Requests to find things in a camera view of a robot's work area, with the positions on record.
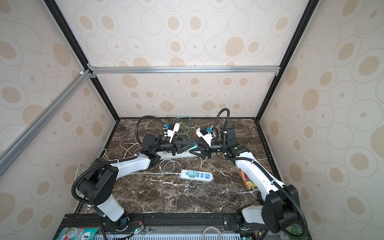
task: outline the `ventilation grille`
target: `ventilation grille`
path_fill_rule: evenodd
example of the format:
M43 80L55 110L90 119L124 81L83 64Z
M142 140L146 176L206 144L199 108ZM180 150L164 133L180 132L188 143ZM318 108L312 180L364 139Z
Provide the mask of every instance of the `ventilation grille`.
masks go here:
M125 234L112 234L109 236L108 240L119 239L126 237ZM222 233L221 240L240 240L240 234L238 233ZM207 233L205 235L205 240L219 240L217 233ZM94 240L104 240L103 235L96 234ZM131 237L129 240L202 240L201 234L146 234L146 235L136 235Z

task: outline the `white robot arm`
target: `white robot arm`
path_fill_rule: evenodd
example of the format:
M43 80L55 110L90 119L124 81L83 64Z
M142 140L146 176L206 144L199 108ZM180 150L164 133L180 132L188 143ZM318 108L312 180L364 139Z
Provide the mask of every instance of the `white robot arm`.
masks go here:
M202 132L198 129L199 134L202 134L202 138L203 135L211 135L210 131ZM207 138L208 141L203 141L202 146L195 147L189 152L199 157L207 156L209 158L212 152L224 152L225 158L243 170L257 186L264 205L251 205L242 208L240 216L242 221L239 222L240 227L246 228L252 223L259 223L267 226L273 233L281 230L287 233L285 228L292 223L297 223L301 219L304 224L303 233L300 236L294 237L296 239L304 239L308 228L305 217L298 205L298 192L295 187L292 185L286 186L262 167L249 149L237 142L234 126L226 128L225 124L224 129L220 129L220 133L222 140L209 137ZM173 136L174 134L175 131L173 130L169 132L169 135ZM101 216L107 216L117 230L124 230L127 227L127 213L112 195L115 181L138 170L153 167L160 158L156 154L156 149L161 149L161 147L156 145L160 144L159 141L149 134L146 136L148 136L148 139L146 141L145 139L143 140L143 150L136 158L120 162L115 160L110 163L103 158L98 158L88 169L92 169L92 171L81 174L74 183L74 187L77 187L87 198L86 202ZM95 168L96 166L104 166L104 168L97 169Z

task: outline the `wallpaper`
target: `wallpaper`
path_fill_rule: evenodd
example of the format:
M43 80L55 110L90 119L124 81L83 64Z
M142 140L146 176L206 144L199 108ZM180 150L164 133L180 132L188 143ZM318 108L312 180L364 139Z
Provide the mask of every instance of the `wallpaper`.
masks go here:
M322 1L261 120L315 240L384 235L383 10Z
M76 169L98 157L115 124L92 86L86 80L0 177L1 240L51 240L74 211Z
M308 0L57 0L93 66L279 65Z
M120 117L255 117L275 73L99 74Z
M1 154L82 67L39 1L1 0L0 26Z

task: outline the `white cable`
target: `white cable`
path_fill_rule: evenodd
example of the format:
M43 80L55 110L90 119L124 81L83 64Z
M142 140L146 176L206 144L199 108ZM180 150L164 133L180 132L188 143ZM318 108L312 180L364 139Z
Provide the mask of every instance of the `white cable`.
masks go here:
M203 236L202 236L202 240L205 240L204 235L205 235L206 232L207 232L208 230L210 230L210 229L215 230L215 231L218 233L218 238L219 238L220 240L222 240L221 233L220 233L219 229L217 229L217 228L215 228L215 227L213 227L213 226L210 226L210 227L207 227L206 229L204 229L204 231L203 231Z
M80 171L80 169L81 169L82 167L84 167L84 166L88 166L88 167L90 167L91 165L90 165L90 164L80 164L80 165L77 167L77 169L76 169L76 173L75 173L75 175L74 175L74 181L77 179L77 177L78 177L78 175L79 175L79 171Z
M201 159L201 157L199 157L199 158L200 158L200 161L201 161L201 164L200 164L200 168L201 168L203 166L203 162L205 162L208 157L205 157L204 161Z
M132 173L128 173L127 175L131 175L131 174L155 174L155 175L178 174L178 175L180 175L179 172L168 172L168 173L159 173L159 172L132 172Z
M162 164L164 161L169 161L169 162L167 162L167 163L164 165L164 167L162 168L162 167L161 167L161 164ZM167 164L169 164L169 163L172 163L172 164L173 164L173 168L172 168L172 170L166 172L166 171L165 171L165 168L166 168ZM183 169L183 168L181 167L181 164L180 164L179 162L174 161L174 160L171 160L171 159L164 159L164 160L162 160L162 161L160 162L160 164L159 164L159 170L160 170L160 172L162 172L162 173L172 173L172 172L175 170L175 167L176 167L175 163L177 163L177 164L180 166L180 173L179 173L179 174L181 174L181 171L182 171L182 169Z
M139 150L139 149L142 149L142 147L139 147L138 149L136 149L136 150L133 152L133 155L135 155L136 151Z
M98 155L99 157L100 157L100 154L101 154L104 150L105 150L105 152L104 152L102 158L105 157L105 154L107 154L107 149L106 149L106 148L104 148L103 150L101 150L101 151L99 152L99 155Z
M132 144L132 146L129 147L128 149L126 149L126 148L124 148L124 147L121 145L122 143L124 143L124 144ZM129 152L129 154L132 155L131 152L130 152L129 150L130 150L132 147L134 147L135 145L138 145L138 144L139 144L138 142L120 142L120 147L123 148L123 149L125 150L125 154L124 154L123 159L126 158L126 156L127 156L127 152Z

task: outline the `black frame rail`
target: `black frame rail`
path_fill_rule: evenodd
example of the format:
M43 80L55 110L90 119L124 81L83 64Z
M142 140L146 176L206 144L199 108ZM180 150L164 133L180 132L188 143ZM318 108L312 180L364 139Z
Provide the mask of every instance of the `black frame rail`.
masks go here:
M305 31L305 28L307 27L307 25L308 25L308 23L312 17L313 12L317 7L318 2L319 2L319 0L310 0L308 2L307 6L304 10L303 15L301 16L300 22L296 28L296 31L293 34L291 42L288 45L287 51L285 52L284 57L281 61L280 71L277 74L277 76L275 76L275 78L273 79L272 84L269 87L269 90L268 90L268 92L264 98L262 106L261 106L259 112L257 113L256 121L259 122L260 119L262 118L262 116L263 116L263 114L264 114L264 112L265 112L265 110L269 104L269 101L271 100L272 95L274 94L276 87L279 84L281 77L283 76L285 69L287 68L287 66L289 64L289 61L291 60L291 58L293 56L293 53L296 50L296 47L300 42L300 39L301 39L301 37Z
M128 214L130 222L141 221L145 227L209 227L214 226L224 231L253 235L255 231L261 231L260 224L255 223L247 230L239 228L236 213L233 214ZM66 214L56 231L56 239L60 231L65 227L99 228L101 216L98 214ZM104 225L105 232L111 234L130 234L138 223L128 225L122 231L117 232L108 223Z
M319 3L319 0L309 0L308 4L304 10L304 13L300 19L300 22L296 28L296 31L293 34L291 42L289 43L287 51L285 52L284 57L281 61L280 71L277 74L277 76L274 77L272 84L268 89L268 92L267 92L267 94L263 100L263 103L262 103L260 110L257 113L256 119L255 119L257 131L259 132L260 139L263 143L266 157L268 158L268 162L271 165L271 169L272 169L273 174L275 175L275 178L277 178L278 180L281 180L281 177L278 173L275 160L273 159L271 150L269 149L269 146L268 146L268 143L267 143L266 138L264 136L263 130L260 126L260 120L261 120L267 106L269 105L269 102L270 102L273 94L275 93L277 85L279 84L279 82L280 82L280 80L281 80L281 78L282 78L282 76L283 76L283 74L284 74L284 72L285 72L285 70L289 64L289 62L293 56L293 53L296 50L296 47L299 44L300 39L303 36L303 33L305 32L305 29L306 29L306 27L307 27L307 25L308 25L308 23L312 17L313 12L315 11L318 3Z
M90 72L92 73L92 70L88 66L89 61L87 57L85 56L83 50L81 49L79 43L77 42L76 37L74 36L71 28L69 27L67 21L65 20L56 2L54 0L44 0L44 2L47 5L49 11L51 12L53 18L56 20L57 25L60 27L61 31L63 32L65 38L67 39L69 45L73 49L74 53L76 54L83 68L89 69ZM91 81L95 86L97 92L103 99L108 110L112 114L112 117L115 119L115 121L118 121L119 115L116 112L115 108L113 107L110 99L108 98L106 92L104 91L104 88L102 87L100 81L97 79L97 76L95 74L92 74Z

